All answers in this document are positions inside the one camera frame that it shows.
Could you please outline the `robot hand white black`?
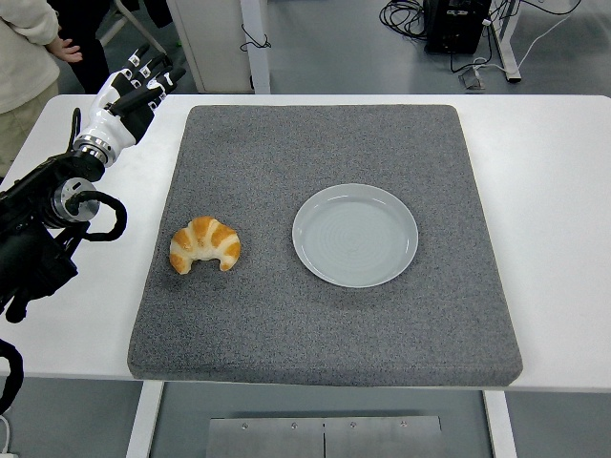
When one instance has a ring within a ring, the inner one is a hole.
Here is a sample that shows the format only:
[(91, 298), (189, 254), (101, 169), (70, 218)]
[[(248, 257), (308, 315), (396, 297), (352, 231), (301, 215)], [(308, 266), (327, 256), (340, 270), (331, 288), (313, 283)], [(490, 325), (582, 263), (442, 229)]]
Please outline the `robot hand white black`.
[(90, 145), (107, 155), (118, 155), (144, 137), (161, 102), (186, 75), (169, 57), (158, 53), (147, 59), (147, 44), (137, 48), (123, 67), (111, 73), (97, 93), (89, 124), (74, 140), (74, 147)]

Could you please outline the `person's hand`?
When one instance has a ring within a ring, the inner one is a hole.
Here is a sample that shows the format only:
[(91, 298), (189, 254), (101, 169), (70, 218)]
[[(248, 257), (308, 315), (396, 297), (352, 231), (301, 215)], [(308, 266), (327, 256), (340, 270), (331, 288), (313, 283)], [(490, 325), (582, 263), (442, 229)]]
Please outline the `person's hand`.
[(53, 56), (67, 63), (78, 63), (82, 60), (80, 47), (73, 44), (72, 39), (62, 39), (57, 36), (46, 49)]

